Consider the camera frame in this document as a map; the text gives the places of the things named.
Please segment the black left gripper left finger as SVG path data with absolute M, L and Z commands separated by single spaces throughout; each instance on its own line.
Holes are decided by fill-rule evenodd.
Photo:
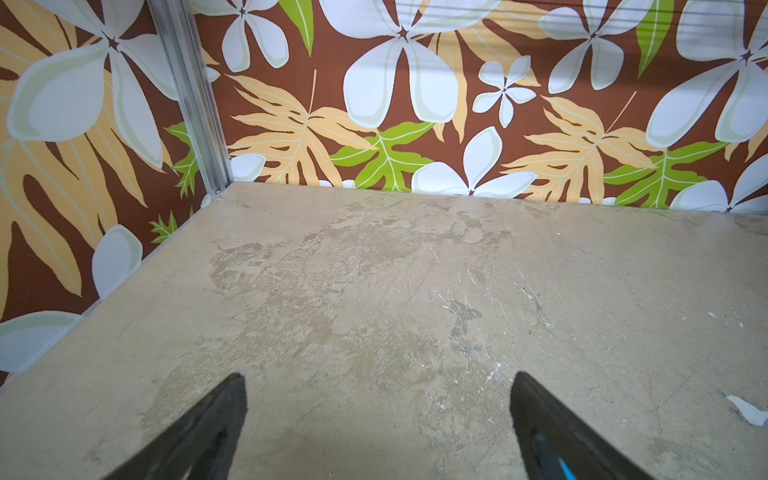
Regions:
M 232 373 L 108 479 L 226 479 L 247 414 L 246 382 Z

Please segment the aluminium frame post back left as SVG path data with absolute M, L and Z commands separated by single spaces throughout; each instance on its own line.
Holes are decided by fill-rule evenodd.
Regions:
M 216 197 L 233 182 L 233 175 L 191 4 L 149 0 L 148 6 L 170 65 L 203 183 L 207 193 Z

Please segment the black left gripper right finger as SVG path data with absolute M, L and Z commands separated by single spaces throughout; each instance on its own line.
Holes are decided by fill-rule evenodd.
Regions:
M 530 479 L 649 479 L 532 375 L 519 371 L 510 414 Z

